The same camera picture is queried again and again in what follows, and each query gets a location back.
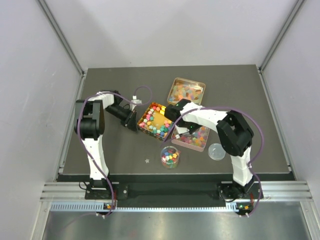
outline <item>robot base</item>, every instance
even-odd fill
[[[253,194],[253,198],[257,199],[259,196],[259,184],[254,183],[254,179],[252,178],[248,184],[245,186],[241,186],[236,182],[228,182],[228,183],[218,183],[217,190],[220,198],[222,198],[225,202],[233,202],[237,199],[248,199],[250,200],[250,194]]]
[[[125,200],[128,198],[128,184],[112,184],[115,200]],[[89,181],[86,187],[84,199],[87,200],[111,200],[111,190],[105,179]]]

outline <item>clear plastic box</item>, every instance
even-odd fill
[[[182,147],[203,152],[207,144],[209,132],[210,128],[202,126],[199,128],[198,131],[195,131],[193,134],[187,133],[181,136],[179,139],[177,139],[176,135],[178,134],[178,132],[176,129],[174,129],[171,137],[171,142]]]
[[[191,81],[177,77],[172,84],[168,95],[168,103],[175,105],[181,99],[189,99],[200,105],[204,96],[206,85],[202,82]]]

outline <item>dark gray table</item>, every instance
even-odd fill
[[[250,114],[262,127],[265,134],[265,148],[253,167],[257,173],[288,173],[286,159],[279,141],[276,127],[269,109],[265,92],[255,65],[222,66],[165,66],[128,68],[91,68],[87,72],[82,98],[101,90],[118,90],[131,98],[140,85],[148,85],[153,91],[153,102],[167,105],[167,97],[175,78],[194,80],[206,84],[202,105],[230,106]],[[139,90],[139,99],[146,102],[148,91]],[[146,106],[138,107],[140,118]],[[218,143],[218,135],[210,131],[203,152],[176,146],[180,151],[180,162],[175,169],[166,169],[160,160],[161,141],[145,133],[138,134],[120,125],[114,116],[105,113],[103,135],[104,157],[112,174],[227,174],[232,173],[230,156],[221,161],[208,156],[208,147]],[[261,141],[258,130],[252,127],[251,156],[255,155]],[[63,174],[89,174],[87,156],[73,132]]]

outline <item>plastic box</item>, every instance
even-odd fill
[[[181,136],[179,139],[176,139],[176,135],[178,134],[178,132],[176,129],[174,129],[171,137],[171,142],[173,144],[186,147],[188,149],[203,152],[207,144],[209,132],[210,128],[202,126],[198,131],[195,131],[193,134],[190,135],[187,133],[186,135]]]
[[[146,117],[147,117],[147,115],[148,115],[148,112],[149,112],[151,109],[153,109],[154,107],[155,107],[155,108],[158,108],[159,110],[155,110],[155,111],[154,111],[155,114],[152,115],[153,120],[148,121],[148,122],[150,122],[150,125],[145,124],[145,125],[146,125],[145,127],[141,127],[140,125],[141,125],[141,123],[143,123],[144,120],[146,119]],[[158,104],[158,103],[156,103],[156,102],[152,102],[152,103],[150,104],[150,106],[146,109],[146,111],[144,112],[144,114],[142,115],[142,117],[140,118],[140,120],[138,121],[138,123],[137,123],[138,129],[139,129],[140,131],[144,132],[145,134],[148,134],[148,135],[150,135],[150,136],[152,136],[152,137],[154,137],[154,138],[159,139],[159,140],[162,141],[162,140],[167,136],[169,130],[171,129],[171,125],[172,125],[172,122],[165,117],[165,110],[166,110],[166,107],[165,107],[165,106],[163,106],[163,105],[161,105],[161,104]],[[156,128],[157,130],[160,130],[160,128],[161,128],[162,126],[164,126],[165,121],[168,122],[168,127],[165,127],[165,130],[163,131],[163,135],[161,135],[161,133],[154,133],[154,132],[150,129],[150,126],[152,126],[152,127]]]
[[[177,77],[172,84],[168,95],[168,103],[175,105],[181,99],[189,99],[200,105],[204,96],[206,85],[202,82],[191,81]]]

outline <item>cylindrical container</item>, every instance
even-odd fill
[[[167,169],[174,169],[179,163],[180,151],[174,146],[166,146],[162,149],[160,157],[161,163]]]

